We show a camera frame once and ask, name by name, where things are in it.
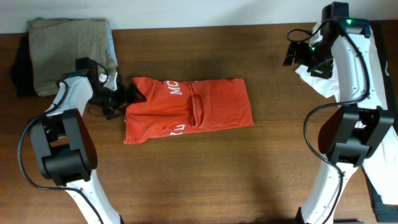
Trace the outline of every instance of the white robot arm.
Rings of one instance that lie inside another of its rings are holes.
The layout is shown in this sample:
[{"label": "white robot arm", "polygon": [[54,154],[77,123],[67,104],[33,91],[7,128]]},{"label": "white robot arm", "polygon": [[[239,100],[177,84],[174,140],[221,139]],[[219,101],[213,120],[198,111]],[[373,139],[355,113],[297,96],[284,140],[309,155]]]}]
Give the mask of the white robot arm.
[{"label": "white robot arm", "polygon": [[[101,83],[96,62],[88,58],[78,59],[76,70],[62,78],[46,115],[32,125],[30,139],[42,175],[65,189],[88,223],[120,224],[123,220],[98,180],[95,147],[81,118],[89,101],[103,108],[123,103],[123,93],[118,93],[118,74]],[[67,138],[68,144],[49,144],[61,138]]]},{"label": "white robot arm", "polygon": [[292,41],[284,65],[308,66],[312,76],[330,78],[335,60],[340,88],[339,110],[323,125],[318,146],[321,163],[313,190],[299,209],[295,223],[332,224],[333,214],[349,178],[370,158],[394,122],[386,104],[382,72],[369,63],[370,28],[363,19],[348,17],[348,4],[334,2],[323,9],[322,23],[309,44]]}]

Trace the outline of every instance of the folded orange shirt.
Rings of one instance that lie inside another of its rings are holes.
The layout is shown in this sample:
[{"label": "folded orange shirt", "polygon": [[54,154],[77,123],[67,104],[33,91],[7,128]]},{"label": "folded orange shirt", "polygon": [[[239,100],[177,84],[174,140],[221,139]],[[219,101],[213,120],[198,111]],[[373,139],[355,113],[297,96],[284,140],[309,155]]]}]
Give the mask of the folded orange shirt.
[{"label": "folded orange shirt", "polygon": [[133,82],[147,101],[127,107],[125,144],[253,125],[243,79],[160,82],[136,77]]}]

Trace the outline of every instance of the folded gray towel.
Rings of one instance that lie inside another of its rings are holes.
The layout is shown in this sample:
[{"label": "folded gray towel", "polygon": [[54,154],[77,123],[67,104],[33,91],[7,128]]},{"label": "folded gray towel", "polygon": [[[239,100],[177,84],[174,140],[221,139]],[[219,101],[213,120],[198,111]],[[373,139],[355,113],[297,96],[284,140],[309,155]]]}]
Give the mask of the folded gray towel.
[{"label": "folded gray towel", "polygon": [[56,81],[75,70],[75,60],[89,57],[116,71],[111,52],[107,52],[106,19],[36,19],[29,21],[29,46],[34,88],[38,95],[56,94]]}]

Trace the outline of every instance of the folded cloth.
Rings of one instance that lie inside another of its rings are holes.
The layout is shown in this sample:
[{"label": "folded cloth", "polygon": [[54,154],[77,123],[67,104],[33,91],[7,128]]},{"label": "folded cloth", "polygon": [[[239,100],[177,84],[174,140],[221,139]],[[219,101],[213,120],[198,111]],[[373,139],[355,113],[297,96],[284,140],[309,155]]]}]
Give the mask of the folded cloth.
[{"label": "folded cloth", "polygon": [[75,60],[89,57],[116,72],[113,40],[106,19],[36,19],[29,21],[29,47],[34,89],[40,96],[56,94],[56,81],[75,71]]},{"label": "folded cloth", "polygon": [[133,82],[147,101],[127,107],[125,144],[253,125],[243,79],[160,82],[136,77]]},{"label": "folded cloth", "polygon": [[[377,72],[381,73],[373,35],[371,36],[371,45],[369,47],[369,62],[374,76],[376,76]],[[328,80],[312,77],[304,65],[299,66],[296,73],[319,94],[326,98],[334,95],[336,101],[340,101],[338,73],[335,68],[336,65],[334,64],[333,76]],[[385,98],[380,98],[380,102],[383,108],[387,108]],[[398,205],[398,136],[393,127],[388,131],[373,156],[365,159],[362,167],[380,195],[382,202],[389,205]]]}]

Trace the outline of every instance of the white lettering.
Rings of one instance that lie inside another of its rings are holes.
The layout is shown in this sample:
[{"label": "white lettering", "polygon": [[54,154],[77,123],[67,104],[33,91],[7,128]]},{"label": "white lettering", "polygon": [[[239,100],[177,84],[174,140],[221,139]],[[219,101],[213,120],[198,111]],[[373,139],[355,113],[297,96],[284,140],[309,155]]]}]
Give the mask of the white lettering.
[{"label": "white lettering", "polygon": [[170,93],[171,93],[171,94],[179,94],[179,95],[182,95],[181,89],[180,89],[180,87],[178,87],[178,82],[175,82],[175,81],[172,81],[172,82],[174,82],[174,84],[171,84],[170,81],[166,81],[166,83],[167,83],[168,86],[169,86],[169,89],[173,90],[173,91],[171,91]]},{"label": "white lettering", "polygon": [[169,86],[169,89],[173,90],[173,91],[170,92],[171,94],[179,94],[179,95],[182,95],[182,92],[180,91],[180,87],[170,87],[170,86]]},{"label": "white lettering", "polygon": [[179,130],[184,130],[185,129],[185,124],[177,125],[177,129],[174,129],[173,131],[179,131]]},{"label": "white lettering", "polygon": [[174,82],[174,83],[175,83],[175,84],[172,85],[172,84],[170,84],[170,81],[167,81],[167,84],[168,84],[169,86],[178,87],[178,82]]},{"label": "white lettering", "polygon": [[[180,125],[177,125],[176,127],[177,127],[177,129],[174,129],[173,131],[183,131],[185,129],[185,124],[180,124]],[[173,131],[170,133],[170,135],[182,134],[182,133],[174,133]]]}]

